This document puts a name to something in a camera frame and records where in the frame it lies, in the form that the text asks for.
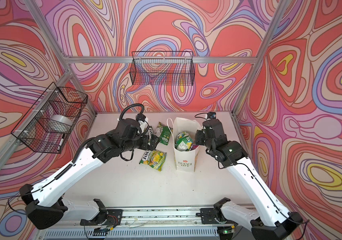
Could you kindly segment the green candy bag front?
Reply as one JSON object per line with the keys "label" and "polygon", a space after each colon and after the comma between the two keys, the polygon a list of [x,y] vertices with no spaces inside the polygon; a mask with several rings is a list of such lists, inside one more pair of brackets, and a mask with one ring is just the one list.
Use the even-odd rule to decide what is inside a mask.
{"label": "green candy bag front", "polygon": [[187,152],[191,150],[193,139],[186,131],[182,131],[177,134],[175,140],[175,148],[181,152]]}

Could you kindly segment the green yellow Fox's bag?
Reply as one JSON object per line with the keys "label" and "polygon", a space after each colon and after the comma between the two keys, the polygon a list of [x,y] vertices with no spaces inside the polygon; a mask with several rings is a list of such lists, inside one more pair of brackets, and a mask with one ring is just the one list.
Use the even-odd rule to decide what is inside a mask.
{"label": "green yellow Fox's bag", "polygon": [[162,171],[162,167],[166,161],[167,153],[158,151],[158,150],[147,150],[145,151],[143,157],[140,160],[140,164],[148,165],[152,169],[155,169],[159,172]]}
{"label": "green yellow Fox's bag", "polygon": [[155,132],[154,132],[153,127],[152,127],[152,126],[149,126],[149,127],[148,127],[148,131],[147,131],[147,136],[149,136],[149,137],[148,137],[148,143],[149,143],[149,144],[151,143],[151,140],[152,140],[152,137],[153,137],[154,134],[155,134]]}

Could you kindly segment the illustrated paper gift bag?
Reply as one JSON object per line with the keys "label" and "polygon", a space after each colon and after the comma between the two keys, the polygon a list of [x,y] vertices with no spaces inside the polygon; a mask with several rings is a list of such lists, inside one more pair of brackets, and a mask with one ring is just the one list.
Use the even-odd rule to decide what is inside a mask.
{"label": "illustrated paper gift bag", "polygon": [[171,146],[174,151],[176,169],[183,172],[195,171],[199,146],[196,143],[196,132],[201,130],[195,120],[185,118],[167,119],[171,131]]}

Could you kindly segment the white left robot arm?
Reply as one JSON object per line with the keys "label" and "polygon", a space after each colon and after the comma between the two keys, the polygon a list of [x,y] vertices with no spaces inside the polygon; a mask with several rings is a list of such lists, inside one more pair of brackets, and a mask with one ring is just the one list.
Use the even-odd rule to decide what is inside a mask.
{"label": "white left robot arm", "polygon": [[41,182],[20,188],[26,205],[25,214],[33,225],[44,230],[60,221],[77,221],[83,226],[103,225],[110,214],[99,199],[88,202],[65,198],[65,192],[84,176],[109,160],[134,153],[136,149],[153,151],[160,142],[155,134],[147,135],[147,121],[120,119],[114,130],[83,142],[66,165]]}

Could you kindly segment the green candy bag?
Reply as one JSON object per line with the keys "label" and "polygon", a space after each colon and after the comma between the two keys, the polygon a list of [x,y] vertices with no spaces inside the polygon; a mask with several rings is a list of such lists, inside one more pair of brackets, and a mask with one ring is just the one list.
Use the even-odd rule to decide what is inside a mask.
{"label": "green candy bag", "polygon": [[159,137],[160,143],[167,146],[170,141],[171,131],[167,125],[159,122],[156,128],[156,136]]}
{"label": "green candy bag", "polygon": [[182,131],[177,134],[175,140],[175,148],[181,152],[187,152],[191,150],[193,139],[186,131]]}

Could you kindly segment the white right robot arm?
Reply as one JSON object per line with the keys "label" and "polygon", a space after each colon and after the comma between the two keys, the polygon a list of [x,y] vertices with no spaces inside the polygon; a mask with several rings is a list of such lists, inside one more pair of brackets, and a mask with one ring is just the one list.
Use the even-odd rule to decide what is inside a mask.
{"label": "white right robot arm", "polygon": [[207,118],[195,137],[199,146],[206,147],[206,154],[236,178],[256,208],[251,211],[223,198],[213,206],[216,221],[232,221],[249,230],[256,240],[284,240],[306,225],[299,213],[291,212],[272,193],[241,144],[227,139],[220,120]]}

